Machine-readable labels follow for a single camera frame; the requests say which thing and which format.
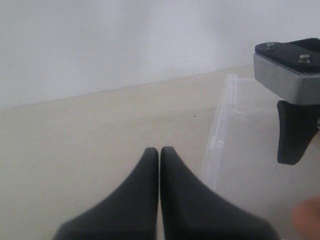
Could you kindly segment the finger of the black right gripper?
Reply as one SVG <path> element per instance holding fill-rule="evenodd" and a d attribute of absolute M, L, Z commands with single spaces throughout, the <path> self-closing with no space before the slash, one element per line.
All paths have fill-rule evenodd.
<path fill-rule="evenodd" d="M 271 224 L 226 201 L 185 165 L 176 150 L 160 154 L 160 202 L 167 240 L 276 240 Z"/>

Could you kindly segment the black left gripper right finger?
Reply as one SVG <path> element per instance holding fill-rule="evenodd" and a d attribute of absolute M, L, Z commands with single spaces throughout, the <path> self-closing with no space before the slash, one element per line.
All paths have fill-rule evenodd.
<path fill-rule="evenodd" d="M 320 130 L 320 106 L 297 105 L 280 100 L 277 103 L 279 140 L 277 162 L 297 164 Z"/>

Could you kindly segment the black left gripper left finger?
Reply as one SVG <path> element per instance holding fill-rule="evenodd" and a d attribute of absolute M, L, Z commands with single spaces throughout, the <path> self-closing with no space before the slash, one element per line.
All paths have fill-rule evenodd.
<path fill-rule="evenodd" d="M 157 237 L 159 153 L 144 150 L 127 178 L 103 201 L 60 226 L 56 240 L 154 240 Z"/>

